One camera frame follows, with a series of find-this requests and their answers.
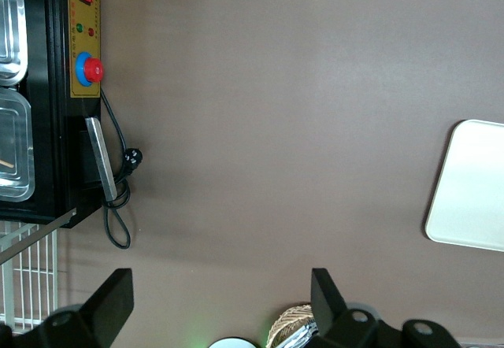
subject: white tray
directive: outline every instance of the white tray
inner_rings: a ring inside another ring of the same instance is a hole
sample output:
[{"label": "white tray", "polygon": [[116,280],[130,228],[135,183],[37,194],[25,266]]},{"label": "white tray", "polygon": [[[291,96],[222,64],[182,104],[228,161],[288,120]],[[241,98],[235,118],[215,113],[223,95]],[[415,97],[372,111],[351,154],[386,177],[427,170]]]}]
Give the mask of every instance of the white tray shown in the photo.
[{"label": "white tray", "polygon": [[454,129],[425,231],[436,242],[504,251],[504,124]]}]

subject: wire rack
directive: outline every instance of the wire rack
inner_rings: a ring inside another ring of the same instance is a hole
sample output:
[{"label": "wire rack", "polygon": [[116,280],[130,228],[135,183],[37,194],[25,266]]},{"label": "wire rack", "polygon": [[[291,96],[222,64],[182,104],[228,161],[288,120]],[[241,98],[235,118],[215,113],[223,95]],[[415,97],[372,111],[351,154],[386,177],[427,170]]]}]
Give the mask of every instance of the wire rack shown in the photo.
[{"label": "wire rack", "polygon": [[[37,224],[0,221],[1,251],[39,229]],[[57,230],[5,262],[0,280],[0,322],[15,334],[41,324],[57,309]]]}]

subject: emergency stop button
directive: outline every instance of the emergency stop button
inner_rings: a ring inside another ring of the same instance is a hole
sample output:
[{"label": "emergency stop button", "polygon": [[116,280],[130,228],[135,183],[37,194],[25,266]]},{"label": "emergency stop button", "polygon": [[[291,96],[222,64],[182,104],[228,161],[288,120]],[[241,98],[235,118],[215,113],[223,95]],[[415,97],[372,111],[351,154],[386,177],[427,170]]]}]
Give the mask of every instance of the emergency stop button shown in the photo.
[{"label": "emergency stop button", "polygon": [[84,51],[79,54],[76,60],[76,76],[85,87],[92,83],[99,83],[103,78],[102,62],[98,58],[93,58],[91,54]]}]

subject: black power cord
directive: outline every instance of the black power cord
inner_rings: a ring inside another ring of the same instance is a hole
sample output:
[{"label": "black power cord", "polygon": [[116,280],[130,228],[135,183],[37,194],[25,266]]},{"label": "black power cord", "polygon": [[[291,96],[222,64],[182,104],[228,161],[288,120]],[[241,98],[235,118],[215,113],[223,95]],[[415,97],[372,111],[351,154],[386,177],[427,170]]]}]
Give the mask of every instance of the black power cord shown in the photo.
[{"label": "black power cord", "polygon": [[[135,169],[138,168],[139,164],[142,162],[143,155],[139,149],[131,149],[126,147],[126,139],[124,138],[123,132],[120,129],[119,123],[117,122],[116,116],[113,114],[112,107],[110,106],[109,99],[106,97],[103,89],[100,88],[100,95],[102,96],[103,103],[107,109],[113,126],[116,128],[117,136],[120,140],[120,148],[122,152],[122,162],[120,165],[119,172],[114,176],[114,181],[117,186],[122,190],[117,198],[111,202],[103,199],[103,225],[105,227],[105,233],[109,238],[110,242],[122,250],[126,250],[132,244],[132,237],[130,236],[129,230],[126,227],[123,219],[120,217],[118,210],[123,208],[128,204],[130,197],[132,196],[132,191],[128,184],[128,176],[130,176]],[[118,242],[112,235],[109,225],[109,212],[116,217],[117,222],[119,222],[124,234],[126,235],[126,243],[122,244]]]}]

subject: round white object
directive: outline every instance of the round white object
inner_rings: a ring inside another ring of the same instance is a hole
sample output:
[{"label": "round white object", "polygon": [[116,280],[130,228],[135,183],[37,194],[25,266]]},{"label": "round white object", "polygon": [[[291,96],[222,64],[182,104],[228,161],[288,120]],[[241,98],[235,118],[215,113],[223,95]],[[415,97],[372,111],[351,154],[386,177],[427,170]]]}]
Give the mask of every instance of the round white object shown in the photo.
[{"label": "round white object", "polygon": [[209,348],[255,348],[255,346],[243,339],[226,338],[215,342]]}]

